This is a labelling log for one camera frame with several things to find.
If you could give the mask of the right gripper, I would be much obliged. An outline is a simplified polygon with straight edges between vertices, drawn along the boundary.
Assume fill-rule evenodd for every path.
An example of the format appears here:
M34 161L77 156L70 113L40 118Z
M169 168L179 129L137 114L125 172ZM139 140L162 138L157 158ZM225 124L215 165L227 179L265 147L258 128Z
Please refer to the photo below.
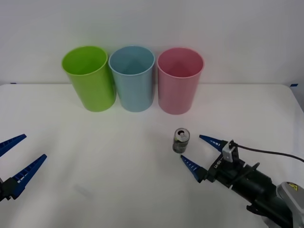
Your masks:
M228 144L228 141L219 140L205 135L199 135L199 138L213 146L220 153L223 153L223 151L225 152L225 146ZM243 160L231 163L224 160L223 155L219 155L207 171L206 169L189 160L183 155L181 155L180 158L184 162L186 167L190 170L190 172L198 183L201 183L202 181L205 181L207 179L210 182L218 181L227 188L246 188L246 185L244 184L243 180L233 182L236 178L238 178L239 176L241 176L241 174L245 172L245 162Z

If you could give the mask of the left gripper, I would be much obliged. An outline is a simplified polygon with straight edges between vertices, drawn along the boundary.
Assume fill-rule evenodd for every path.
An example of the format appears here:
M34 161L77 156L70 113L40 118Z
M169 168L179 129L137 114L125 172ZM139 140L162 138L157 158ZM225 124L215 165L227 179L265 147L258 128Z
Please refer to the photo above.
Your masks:
M0 157L3 156L6 152L8 152L11 148L16 146L19 142L24 140L26 137L27 136L25 134L22 134L8 139L4 142L1 142ZM5 181L1 179L0 200L10 200L11 198L15 200L16 198L18 198L46 158L47 156L43 154L38 159L33 161L30 165L28 165L26 168L15 174L13 177L10 177Z

